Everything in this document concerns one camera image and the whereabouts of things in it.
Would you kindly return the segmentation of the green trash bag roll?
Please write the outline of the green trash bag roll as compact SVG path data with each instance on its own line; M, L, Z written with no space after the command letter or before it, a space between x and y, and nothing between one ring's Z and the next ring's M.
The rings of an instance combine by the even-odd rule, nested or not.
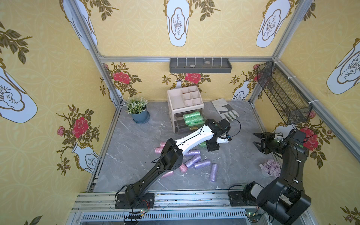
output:
M200 116L200 115L201 115L201 113L199 111L194 111L194 112L191 112L191 113L184 114L183 119L186 120L186 119L197 117L197 116Z
M194 124L198 124L198 123L203 122L204 118L201 115L197 115L197 116L194 116L194 117L185 118L184 121L185 121L186 125L193 126Z
M201 148L206 148L206 147L207 147L207 143L206 143L206 142L202 142L202 143L199 144L199 146L200 146Z
M198 126L202 126L203 124L204 124L204 121L201 121L201 122L190 123L188 126L189 127L198 127Z

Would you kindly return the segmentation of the beige drawer organizer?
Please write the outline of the beige drawer organizer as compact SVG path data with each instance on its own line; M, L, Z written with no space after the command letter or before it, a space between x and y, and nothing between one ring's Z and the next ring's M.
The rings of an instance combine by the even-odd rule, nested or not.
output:
M200 125L189 126L183 116L199 112L203 116L204 102L197 86L189 86L167 91L169 115L174 133L187 133L200 128Z

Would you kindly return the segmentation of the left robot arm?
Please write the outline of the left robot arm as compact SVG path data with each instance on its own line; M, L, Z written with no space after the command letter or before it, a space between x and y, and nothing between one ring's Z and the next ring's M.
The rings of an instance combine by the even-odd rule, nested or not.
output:
M231 140L228 135L230 129L230 123L226 119L219 122L214 119L207 119L199 129L186 137L177 140L168 139L160 157L153 161L154 167L139 181L127 185L125 190L127 203L130 206L136 206L145 195L148 187L165 172L179 168L182 165L183 154L197 145L206 142L208 151L219 150L221 143L227 143Z

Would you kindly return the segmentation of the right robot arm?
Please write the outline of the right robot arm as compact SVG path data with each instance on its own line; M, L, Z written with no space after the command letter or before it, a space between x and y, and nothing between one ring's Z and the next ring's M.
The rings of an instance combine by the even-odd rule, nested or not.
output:
M245 186L243 201L255 204L274 220L291 225L311 205L305 194L302 178L309 150L303 146L306 134L293 129L286 138L277 139L274 133L254 133L261 139L254 145L261 153L277 153L282 157L279 177L266 187L252 182Z

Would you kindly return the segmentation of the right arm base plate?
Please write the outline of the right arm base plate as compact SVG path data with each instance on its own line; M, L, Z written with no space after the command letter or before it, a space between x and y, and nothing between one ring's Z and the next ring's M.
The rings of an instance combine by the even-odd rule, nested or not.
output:
M235 206L254 206L253 197L244 191L230 191L228 192L230 205Z

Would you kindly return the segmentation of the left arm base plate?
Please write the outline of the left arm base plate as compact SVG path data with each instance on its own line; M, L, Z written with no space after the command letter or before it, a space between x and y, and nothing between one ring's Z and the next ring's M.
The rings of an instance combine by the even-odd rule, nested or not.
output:
M154 207L155 194L146 193L143 197L128 200L126 194L115 195L115 209L151 209Z

